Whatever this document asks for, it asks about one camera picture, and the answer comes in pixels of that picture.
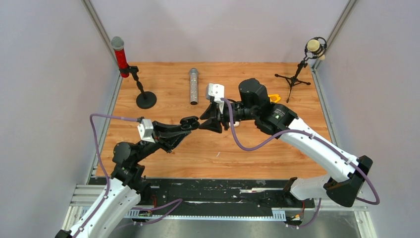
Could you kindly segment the black earbud charging case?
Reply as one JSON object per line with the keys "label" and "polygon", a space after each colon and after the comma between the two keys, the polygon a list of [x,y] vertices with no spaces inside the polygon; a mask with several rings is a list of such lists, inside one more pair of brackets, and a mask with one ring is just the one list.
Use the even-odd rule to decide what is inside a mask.
{"label": "black earbud charging case", "polygon": [[180,127],[182,131],[195,130],[200,126],[199,118],[197,116],[185,117],[180,120]]}

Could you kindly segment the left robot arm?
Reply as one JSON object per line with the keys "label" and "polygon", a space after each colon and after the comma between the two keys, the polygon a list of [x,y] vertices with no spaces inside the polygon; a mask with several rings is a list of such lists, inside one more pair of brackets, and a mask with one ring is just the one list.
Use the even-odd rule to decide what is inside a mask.
{"label": "left robot arm", "polygon": [[119,142],[113,149],[115,167],[87,213],[69,230],[60,230],[57,238],[106,238],[123,217],[137,204],[148,204],[152,198],[151,184],[143,177],[139,162],[159,149],[172,152],[193,130],[198,117],[186,117],[178,124],[164,124],[144,117],[138,122],[140,141]]}

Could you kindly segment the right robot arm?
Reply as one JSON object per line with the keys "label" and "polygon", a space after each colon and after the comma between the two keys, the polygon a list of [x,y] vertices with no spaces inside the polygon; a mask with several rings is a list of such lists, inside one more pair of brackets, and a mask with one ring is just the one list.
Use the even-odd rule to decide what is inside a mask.
{"label": "right robot arm", "polygon": [[224,95],[223,85],[208,84],[206,98],[210,105],[201,115],[200,129],[222,133],[233,129],[236,122],[252,120],[269,140],[282,140],[323,167],[326,171],[323,176],[288,180],[283,189],[283,200],[289,207],[311,198],[328,198],[344,207],[352,207],[359,200],[362,186],[371,185],[367,175],[372,159],[352,155],[323,138],[294,111],[273,102],[266,87],[258,80],[246,79],[238,89],[240,100],[230,101]]}

